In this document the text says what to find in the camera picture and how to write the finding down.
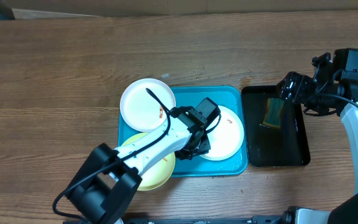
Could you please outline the cream white plate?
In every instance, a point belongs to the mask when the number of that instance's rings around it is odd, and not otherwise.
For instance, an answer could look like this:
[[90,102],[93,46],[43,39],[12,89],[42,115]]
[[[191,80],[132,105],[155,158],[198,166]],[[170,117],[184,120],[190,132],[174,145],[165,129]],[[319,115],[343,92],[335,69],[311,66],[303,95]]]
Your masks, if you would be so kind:
[[207,128],[211,149],[201,157],[211,161],[222,161],[233,156],[242,146],[244,127],[242,121],[232,110],[218,106],[220,117],[217,117]]

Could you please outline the yellow green sponge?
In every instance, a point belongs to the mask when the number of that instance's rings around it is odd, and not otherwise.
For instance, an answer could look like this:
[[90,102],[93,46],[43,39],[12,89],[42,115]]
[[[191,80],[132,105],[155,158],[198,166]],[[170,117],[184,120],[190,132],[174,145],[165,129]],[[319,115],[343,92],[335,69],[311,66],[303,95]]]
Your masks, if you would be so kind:
[[280,129],[284,101],[279,98],[268,98],[262,125],[268,128]]

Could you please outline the white plate with ketchup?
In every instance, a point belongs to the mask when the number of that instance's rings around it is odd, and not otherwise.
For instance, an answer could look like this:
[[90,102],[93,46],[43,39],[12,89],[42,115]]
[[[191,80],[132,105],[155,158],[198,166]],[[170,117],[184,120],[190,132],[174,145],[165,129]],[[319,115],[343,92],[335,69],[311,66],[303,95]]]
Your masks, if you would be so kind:
[[158,101],[147,93],[147,88],[169,110],[176,107],[175,96],[171,88],[164,82],[153,78],[144,78],[131,83],[121,96],[120,113],[126,124],[140,132],[153,131],[167,117]]

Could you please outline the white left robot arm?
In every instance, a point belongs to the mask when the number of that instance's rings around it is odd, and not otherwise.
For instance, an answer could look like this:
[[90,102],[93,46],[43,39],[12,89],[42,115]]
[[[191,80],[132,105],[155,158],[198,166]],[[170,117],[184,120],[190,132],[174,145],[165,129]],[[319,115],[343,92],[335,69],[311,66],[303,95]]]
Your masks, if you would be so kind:
[[192,159],[209,151],[209,125],[219,116],[217,106],[172,108],[161,126],[131,144],[98,145],[60,196],[75,206],[83,222],[116,223],[153,165],[173,152]]

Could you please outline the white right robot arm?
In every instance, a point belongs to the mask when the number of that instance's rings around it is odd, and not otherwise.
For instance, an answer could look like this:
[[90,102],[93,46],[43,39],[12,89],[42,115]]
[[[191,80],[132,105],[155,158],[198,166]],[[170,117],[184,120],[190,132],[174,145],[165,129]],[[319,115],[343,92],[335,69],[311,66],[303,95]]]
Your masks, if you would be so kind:
[[344,125],[355,173],[354,195],[330,212],[289,207],[282,223],[358,223],[358,72],[316,72],[313,78],[290,72],[278,83],[279,96],[321,115],[334,109]]

